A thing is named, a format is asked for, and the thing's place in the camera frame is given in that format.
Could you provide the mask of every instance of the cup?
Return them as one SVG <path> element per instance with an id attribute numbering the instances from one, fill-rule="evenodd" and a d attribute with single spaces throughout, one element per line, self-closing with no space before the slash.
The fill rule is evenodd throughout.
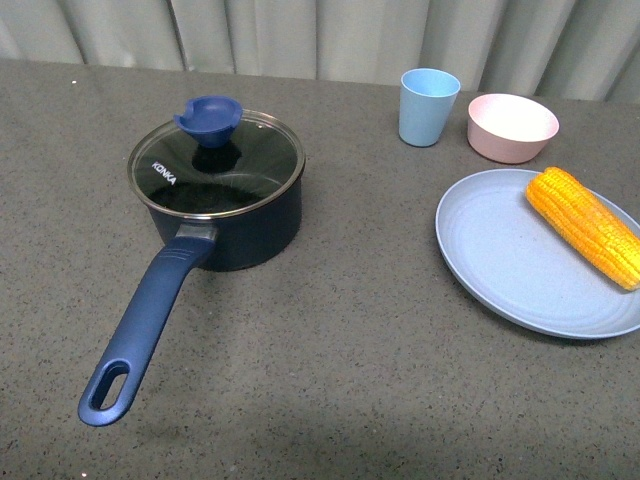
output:
<path id="1" fill-rule="evenodd" d="M 436 143 L 444 130 L 460 81 L 450 73 L 417 68 L 402 75 L 400 138 L 415 147 Z"/>

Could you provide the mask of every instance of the glass lid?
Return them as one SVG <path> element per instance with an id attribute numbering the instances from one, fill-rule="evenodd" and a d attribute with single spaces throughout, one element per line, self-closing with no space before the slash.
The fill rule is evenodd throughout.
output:
<path id="1" fill-rule="evenodd" d="M 205 148 L 171 121 L 149 133 L 129 158 L 129 181 L 149 207 L 206 220 L 258 208 L 302 174 L 304 152 L 282 122 L 244 110 L 221 147 Z"/>

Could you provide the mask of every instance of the handle hole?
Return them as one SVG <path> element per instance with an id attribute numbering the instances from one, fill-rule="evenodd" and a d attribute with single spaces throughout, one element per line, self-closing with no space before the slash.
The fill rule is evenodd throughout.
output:
<path id="1" fill-rule="evenodd" d="M 129 374 L 129 365 L 125 362 L 115 362 L 105 371 L 96 393 L 91 399 L 91 407 L 95 410 L 107 410 L 111 408 L 120 395 L 122 386 L 124 385 L 127 375 Z"/>

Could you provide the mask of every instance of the corn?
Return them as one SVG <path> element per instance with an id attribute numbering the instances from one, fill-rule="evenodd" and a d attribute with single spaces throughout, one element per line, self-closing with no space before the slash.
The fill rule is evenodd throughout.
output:
<path id="1" fill-rule="evenodd" d="M 551 226 L 611 280 L 627 290 L 640 288 L 640 239 L 575 178 L 547 168 L 525 195 Z"/>

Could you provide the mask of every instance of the konka logo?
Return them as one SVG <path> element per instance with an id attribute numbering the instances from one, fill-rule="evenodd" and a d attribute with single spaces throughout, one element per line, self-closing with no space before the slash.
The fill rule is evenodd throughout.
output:
<path id="1" fill-rule="evenodd" d="M 171 185 L 174 185 L 176 183 L 176 176 L 169 170 L 167 170 L 167 167 L 162 165 L 160 162 L 155 162 L 153 165 L 151 165 L 151 168 L 153 168 L 156 172 L 161 173 L 162 176 L 166 178 L 167 182 L 169 182 Z"/>

